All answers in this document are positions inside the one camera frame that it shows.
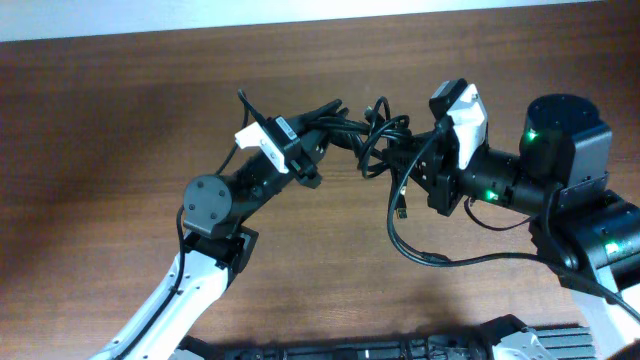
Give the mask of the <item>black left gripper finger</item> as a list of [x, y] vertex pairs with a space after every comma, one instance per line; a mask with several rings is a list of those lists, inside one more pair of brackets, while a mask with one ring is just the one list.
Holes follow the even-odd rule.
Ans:
[[340, 99], [335, 99], [315, 110], [296, 115], [294, 117], [294, 123], [296, 125], [306, 125], [307, 123], [321, 117], [336, 115], [341, 106], [342, 101]]
[[330, 146], [335, 146], [343, 150], [349, 150], [354, 155], [357, 155], [360, 149], [355, 134], [343, 132], [321, 132], [319, 153], [325, 154]]

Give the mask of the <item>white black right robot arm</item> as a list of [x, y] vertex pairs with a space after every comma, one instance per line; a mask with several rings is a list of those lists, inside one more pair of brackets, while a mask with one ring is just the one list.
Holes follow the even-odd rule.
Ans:
[[606, 356], [639, 342], [639, 209], [608, 188], [611, 128], [589, 100], [550, 94], [528, 107], [519, 150], [498, 151], [477, 87], [443, 83], [431, 132], [383, 153], [399, 182], [416, 182], [449, 215], [481, 201], [529, 217], [535, 260], [567, 288]]

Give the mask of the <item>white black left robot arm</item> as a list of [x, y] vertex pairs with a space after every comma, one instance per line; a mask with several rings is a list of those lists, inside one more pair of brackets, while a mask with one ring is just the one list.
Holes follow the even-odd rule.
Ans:
[[318, 164], [343, 115], [341, 101], [290, 118], [264, 117], [249, 102], [235, 150], [253, 148], [230, 175], [218, 169], [193, 178], [176, 214], [179, 252], [158, 287], [98, 359], [168, 359], [197, 319], [228, 290], [249, 262], [259, 237], [245, 221], [287, 185], [315, 189]]

